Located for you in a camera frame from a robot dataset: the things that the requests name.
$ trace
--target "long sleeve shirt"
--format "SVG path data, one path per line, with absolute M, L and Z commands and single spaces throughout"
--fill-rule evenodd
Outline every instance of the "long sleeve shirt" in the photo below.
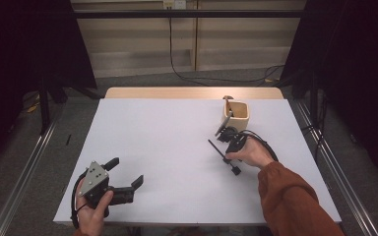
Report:
M 344 235 L 319 206 L 314 189 L 279 162 L 258 174 L 263 214 L 275 236 Z

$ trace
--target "floor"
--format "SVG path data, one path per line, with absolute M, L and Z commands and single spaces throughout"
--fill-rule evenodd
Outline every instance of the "floor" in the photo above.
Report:
M 261 78 L 265 70 L 230 70 L 202 73 L 185 73 L 185 76 L 214 77 L 223 79 L 250 80 Z M 221 82 L 202 80 L 208 86 L 257 86 L 238 82 Z M 98 89 L 95 92 L 104 94 L 110 87 L 157 87 L 157 86 L 199 86 L 188 81 L 182 81 L 174 74 L 158 74 L 145 76 L 130 76 L 123 78 L 98 79 Z M 39 159 L 31 169 L 31 178 L 23 182 L 23 189 L 15 188 L 23 170 L 28 166 L 29 159 L 35 151 L 39 138 L 40 114 L 39 107 L 33 112 L 24 110 L 14 124 L 7 140 L 3 142 L 0 152 L 0 210 L 5 208 L 10 196 L 17 197 L 17 202 L 11 202 L 7 223 L 0 227 L 0 235 L 71 235 L 73 227 L 56 224 L 52 218 L 64 194 L 66 184 L 76 165 L 89 126 L 92 123 L 98 101 L 91 100 L 81 94 L 66 88 L 69 100 L 65 104 L 54 104 L 50 101 L 52 119 L 56 120 L 53 132 L 46 140 L 46 148 L 40 153 Z M 298 103 L 307 104 L 308 96 L 295 100 L 290 95 L 290 88 L 283 88 L 283 96 L 287 98 L 296 116 L 299 127 L 306 127 Z M 25 101 L 26 107 L 32 104 Z M 339 185 L 339 178 L 333 174 L 332 166 L 321 149 L 316 150 L 316 142 L 312 132 L 303 131 L 312 153 L 317 154 L 317 161 L 327 187 L 343 219 L 342 228 L 346 235 L 378 235 L 378 169 L 371 163 L 364 147 L 355 142 L 350 130 L 328 101 L 325 118 L 324 139 L 331 148 L 340 169 L 344 172 L 347 182 L 356 198 L 345 196 L 350 189 L 344 190 Z M 143 235 L 165 235 L 173 228 L 142 229 Z M 204 235 L 257 235 L 256 227 L 202 227 Z M 108 226 L 104 235 L 128 235 L 124 227 Z

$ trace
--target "wall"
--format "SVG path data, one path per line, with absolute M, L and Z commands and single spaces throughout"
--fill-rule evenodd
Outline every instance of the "wall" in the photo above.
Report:
M 75 10 L 160 10 L 162 1 L 71 0 Z M 306 1 L 192 0 L 187 9 L 301 10 Z M 78 20 L 97 78 L 172 72 L 168 19 Z M 172 19 L 177 71 L 284 64 L 299 19 Z

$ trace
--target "black cable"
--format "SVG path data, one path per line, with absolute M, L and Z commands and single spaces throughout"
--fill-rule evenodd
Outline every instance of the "black cable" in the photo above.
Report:
M 171 36 L 171 18 L 168 19 L 168 25 L 169 25 L 169 55 L 170 55 L 170 64 L 171 64 L 171 69 L 173 70 L 174 74 L 181 80 L 195 83 L 201 86 L 206 86 L 208 87 L 209 85 L 196 82 L 193 80 L 209 80 L 209 81 L 221 81 L 221 82 L 240 82 L 240 83 L 253 83 L 253 82 L 261 82 L 259 85 L 256 87 L 261 86 L 262 84 L 265 83 L 265 80 L 268 79 L 274 72 L 276 72 L 279 68 L 284 67 L 284 65 L 277 65 L 277 66 L 272 66 L 266 69 L 265 75 L 262 78 L 259 79 L 254 79 L 254 80 L 247 80 L 247 81 L 239 81 L 239 80 L 232 80 L 232 79 L 223 79 L 223 78 L 209 78 L 209 77 L 184 77 L 177 73 L 177 71 L 174 68 L 173 64 L 173 56 L 172 56 L 172 36 Z M 269 70 L 275 68 L 271 73 L 268 74 Z
M 76 209 L 76 213 L 79 212 L 79 210 L 81 210 L 83 207 L 87 206 L 88 204 L 83 204 L 81 207 L 79 207 L 78 209 Z
M 264 141 L 259 135 L 257 135 L 256 133 L 254 133 L 252 131 L 243 130 L 241 132 L 225 132 L 225 135 L 231 137 L 232 139 L 234 139 L 234 137 L 236 137 L 236 136 L 253 138 L 257 142 L 259 142 L 269 152 L 269 154 L 271 155 L 273 160 L 279 161 L 279 159 L 276 156 L 275 152 L 273 151 L 272 147 L 270 147 L 270 145 L 266 141 Z
M 274 85 L 274 87 L 282 88 L 282 87 L 286 87 L 288 85 L 291 85 L 297 78 L 299 78 L 299 76 L 302 76 L 302 74 L 304 74 L 305 72 L 306 72 L 306 70 L 303 70 L 303 69 L 296 70 L 295 72 L 291 73 L 289 76 L 286 76 L 282 80 L 279 80 Z

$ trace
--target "white tabletop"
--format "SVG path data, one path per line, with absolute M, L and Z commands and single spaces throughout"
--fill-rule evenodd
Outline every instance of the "white tabletop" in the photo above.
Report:
M 250 108 L 247 129 L 258 133 L 280 162 L 316 191 L 320 205 L 336 222 L 340 216 L 287 100 L 242 100 Z M 145 182 L 134 202 L 110 206 L 105 222 L 141 225 L 265 224 L 258 194 L 258 168 L 233 161 L 235 176 L 208 143 L 221 123 L 221 99 L 102 99 L 54 221 L 71 224 L 70 198 L 78 176 L 92 160 L 109 171 L 109 185 Z

